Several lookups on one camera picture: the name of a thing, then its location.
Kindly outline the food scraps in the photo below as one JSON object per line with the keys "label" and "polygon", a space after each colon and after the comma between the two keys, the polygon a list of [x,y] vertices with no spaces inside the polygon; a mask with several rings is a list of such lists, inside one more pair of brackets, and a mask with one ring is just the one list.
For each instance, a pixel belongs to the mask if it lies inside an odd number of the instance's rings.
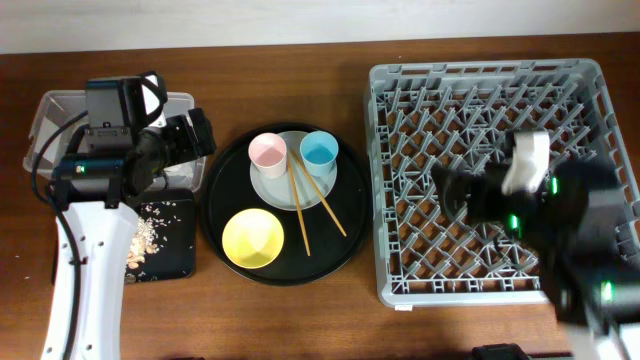
{"label": "food scraps", "polygon": [[176,201],[161,201],[142,204],[139,209],[137,231],[130,243],[127,269],[136,270],[146,263],[147,258],[157,254],[168,242],[166,232],[170,225],[177,225],[181,219],[173,213],[178,209]]}

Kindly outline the yellow bowl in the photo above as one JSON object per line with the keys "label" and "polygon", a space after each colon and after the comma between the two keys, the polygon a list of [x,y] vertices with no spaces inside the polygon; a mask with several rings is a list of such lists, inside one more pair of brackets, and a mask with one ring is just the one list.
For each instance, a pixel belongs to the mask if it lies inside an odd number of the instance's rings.
{"label": "yellow bowl", "polygon": [[258,208],[238,212],[226,223],[222,247],[226,257],[244,269],[272,263],[284,246],[284,228],[272,213]]}

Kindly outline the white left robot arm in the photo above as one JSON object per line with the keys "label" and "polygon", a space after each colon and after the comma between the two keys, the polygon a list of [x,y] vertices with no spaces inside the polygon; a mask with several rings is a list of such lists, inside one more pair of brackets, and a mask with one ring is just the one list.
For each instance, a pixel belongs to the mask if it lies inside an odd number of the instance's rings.
{"label": "white left robot arm", "polygon": [[56,215],[54,293],[42,356],[117,359],[126,266],[140,210],[161,201],[193,211],[188,189],[152,190],[173,165],[214,153],[209,119],[200,108],[140,129],[76,126],[41,197]]}

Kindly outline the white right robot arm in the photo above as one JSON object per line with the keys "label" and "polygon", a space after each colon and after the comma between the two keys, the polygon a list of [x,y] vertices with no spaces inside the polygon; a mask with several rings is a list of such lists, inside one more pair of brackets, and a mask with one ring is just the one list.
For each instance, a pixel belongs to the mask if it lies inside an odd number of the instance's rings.
{"label": "white right robot arm", "polygon": [[629,210],[611,167],[566,161],[549,185],[509,195],[502,165],[486,175],[436,165],[431,176],[449,219],[464,212],[474,225],[499,223],[537,253],[540,287],[575,357],[638,358],[639,259],[618,237]]}

